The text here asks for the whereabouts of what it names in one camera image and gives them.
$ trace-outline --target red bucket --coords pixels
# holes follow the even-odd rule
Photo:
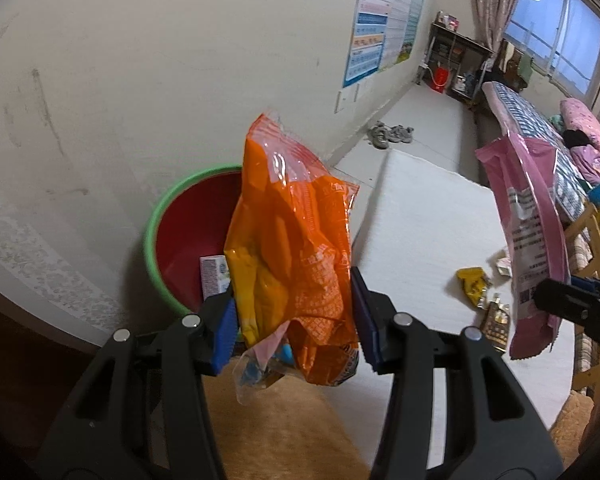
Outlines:
[[[180,316],[202,304],[200,257],[223,254],[242,168],[225,166],[172,187],[155,208],[144,236],[144,260],[155,288]]]
[[[449,81],[449,70],[446,68],[438,67],[433,73],[433,81],[431,81],[431,88],[436,92],[445,91],[446,82]]]

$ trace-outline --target clothes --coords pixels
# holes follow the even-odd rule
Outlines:
[[[529,54],[523,54],[520,58],[520,63],[518,64],[518,75],[527,85],[529,84],[531,74],[533,73],[533,69],[531,68],[531,62],[533,60],[534,59]]]
[[[587,134],[582,130],[565,130],[562,134],[562,140],[568,150],[575,148],[576,146],[592,146],[591,139],[589,139]]]
[[[507,71],[507,65],[509,60],[513,57],[515,51],[516,47],[513,43],[510,43],[507,40],[502,40],[502,43],[500,44],[500,61],[498,63],[498,68],[502,72]]]
[[[549,122],[554,126],[559,134],[563,134],[567,127],[564,125],[564,120],[560,114],[549,117]]]
[[[600,184],[600,152],[593,146],[575,146],[569,151],[584,179],[594,187]]]

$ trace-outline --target plastic wrapper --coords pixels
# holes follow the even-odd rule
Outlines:
[[[516,333],[513,359],[538,355],[558,334],[560,318],[538,310],[545,278],[570,279],[564,232],[554,202],[555,148],[510,132],[476,151],[494,193],[512,265]]]
[[[355,373],[349,213],[357,192],[276,120],[261,115],[251,125],[224,246],[249,347],[241,384],[264,384],[267,367],[295,367],[308,382],[332,386]],[[285,344],[294,366],[279,359]]]

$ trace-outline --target educational poster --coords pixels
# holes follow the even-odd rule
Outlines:
[[[409,59],[424,0],[358,0],[344,87]]]
[[[424,0],[411,0],[409,19],[407,20],[407,28],[404,32],[404,43],[402,44],[402,49],[398,56],[398,63],[405,59],[409,59],[411,56],[411,50],[413,49],[413,43],[416,41],[416,32],[418,30],[418,23],[420,22],[423,6]]]
[[[358,0],[343,87],[378,71],[391,1]]]
[[[410,9],[411,0],[391,1],[391,10],[389,11],[384,37],[384,49],[382,50],[382,60],[380,62],[381,70],[394,65],[400,55],[404,44],[404,33],[409,22]]]

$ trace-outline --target pillow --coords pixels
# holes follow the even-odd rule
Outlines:
[[[560,111],[568,130],[582,130],[600,152],[600,123],[582,101],[570,97],[560,101]]]

